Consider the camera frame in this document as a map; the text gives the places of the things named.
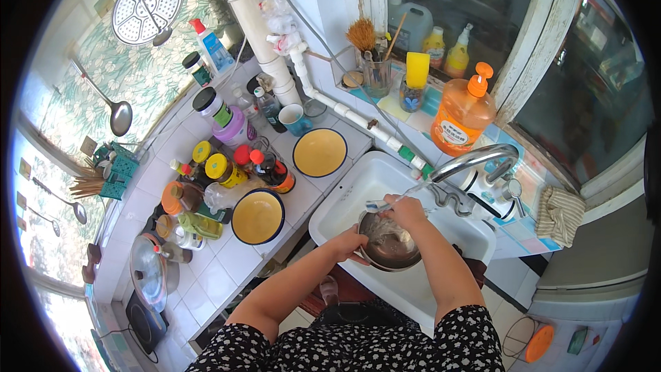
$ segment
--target floral dress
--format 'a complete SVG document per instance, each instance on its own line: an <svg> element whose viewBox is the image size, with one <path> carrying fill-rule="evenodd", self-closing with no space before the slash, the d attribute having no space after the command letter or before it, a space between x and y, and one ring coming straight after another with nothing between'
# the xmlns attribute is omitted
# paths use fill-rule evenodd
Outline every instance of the floral dress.
<svg viewBox="0 0 661 372"><path fill-rule="evenodd" d="M270 345L259 330L228 324L187 372L237 370L504 372L491 317L479 305L444 316L434 339L407 327L324 324L294 328Z"/></svg>

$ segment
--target ladle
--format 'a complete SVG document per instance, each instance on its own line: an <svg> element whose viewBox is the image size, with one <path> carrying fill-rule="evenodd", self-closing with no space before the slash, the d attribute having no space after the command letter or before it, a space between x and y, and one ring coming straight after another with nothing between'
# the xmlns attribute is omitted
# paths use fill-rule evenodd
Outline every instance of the ladle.
<svg viewBox="0 0 661 372"><path fill-rule="evenodd" d="M48 221L53 226L53 231L55 232L55 235L57 237L60 237L60 225L57 223L57 221L55 221L55 219L53 219L53 220L46 219L44 216L42 216L37 211L35 211L32 207L28 206L28 208L30 209L30 211L32 211L32 214L36 214L37 216L41 217L42 219Z"/></svg>
<svg viewBox="0 0 661 372"><path fill-rule="evenodd" d="M170 28L167 25L161 28L159 24L156 23L156 19L154 19L154 15L151 14L151 12L149 11L149 8L147 7L147 3L145 2L145 0L139 0L139 1L140 3L142 3L143 7L145 8L145 12L151 18L151 21L154 22L154 26L156 26L156 28L159 29L159 33L156 35L156 37L154 37L154 40L151 43L154 47L159 47L165 42L167 42L167 40L170 38L170 36L172 35L172 28Z"/></svg>
<svg viewBox="0 0 661 372"><path fill-rule="evenodd" d="M53 195L55 198L57 198L61 202L65 203L65 204L68 204L71 207L73 207L73 214L76 216L76 219L78 219L80 224L82 224L82 225L87 224L87 211L85 211L85 208L82 204L80 204L79 202L70 203L70 202L58 197L57 195L53 194L53 192L50 191L50 189L48 187L46 187L44 185L44 183L42 183L41 181L39 181L35 177L32 177L32 182L34 182L37 186L41 187L48 194Z"/></svg>
<svg viewBox="0 0 661 372"><path fill-rule="evenodd" d="M89 77L83 65L75 56L71 56L71 64L81 75L81 78L87 80L92 89L101 96L101 99L111 107L111 131L116 136L123 136L128 132L128 128L131 127L131 122L133 121L133 109L127 101L113 102L111 101L104 93L96 86L92 78Z"/></svg>

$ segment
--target stainless steel bowl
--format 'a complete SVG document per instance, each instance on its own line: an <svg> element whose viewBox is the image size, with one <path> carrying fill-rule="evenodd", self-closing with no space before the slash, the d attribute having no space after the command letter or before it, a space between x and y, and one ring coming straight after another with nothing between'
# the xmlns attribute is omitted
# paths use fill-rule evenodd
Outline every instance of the stainless steel bowl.
<svg viewBox="0 0 661 372"><path fill-rule="evenodd" d="M422 258L409 232L392 219L363 212L358 221L358 232L369 238L367 247L360 246L360 254L378 269L402 271L413 267Z"/></svg>

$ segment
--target white sink basin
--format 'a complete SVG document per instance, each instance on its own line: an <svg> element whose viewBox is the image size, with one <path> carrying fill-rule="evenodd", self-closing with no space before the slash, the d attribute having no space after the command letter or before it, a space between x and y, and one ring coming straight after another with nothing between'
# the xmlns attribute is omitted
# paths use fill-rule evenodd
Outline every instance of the white sink basin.
<svg viewBox="0 0 661 372"><path fill-rule="evenodd" d="M372 151L360 158L347 175L321 203L309 224L310 236L318 245L358 222L368 199L382 199L385 194L401 194L417 182L410 169L388 154ZM424 189L414 195L425 208L435 207L434 195ZM489 264L496 248L496 236L480 220L462 219L452 206L434 211L430 221L450 244L457 244L463 256ZM352 260L340 263L343 269L369 290L413 320L434 327L436 301L421 261L412 268L388 273Z"/></svg>

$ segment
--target hand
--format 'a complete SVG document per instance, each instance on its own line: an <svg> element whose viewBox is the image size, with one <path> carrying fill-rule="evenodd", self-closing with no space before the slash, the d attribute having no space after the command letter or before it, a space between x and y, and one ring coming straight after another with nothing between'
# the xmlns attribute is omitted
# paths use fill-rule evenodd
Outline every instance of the hand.
<svg viewBox="0 0 661 372"><path fill-rule="evenodd" d="M386 194L384 201L392 205L392 210L386 210L380 215L395 220L395 222L405 230L411 232L412 228L420 223L427 222L427 216L424 213L422 204L417 198L404 197L395 201L398 195Z"/></svg>
<svg viewBox="0 0 661 372"><path fill-rule="evenodd" d="M358 224L354 224L348 230L331 238L322 247L327 247L331 250L338 263L345 261L346 259L351 259L360 264L364 264L365 266L369 266L367 261L354 253L358 250L358 247L366 247L368 245L368 240L369 239L366 235L358 234Z"/></svg>

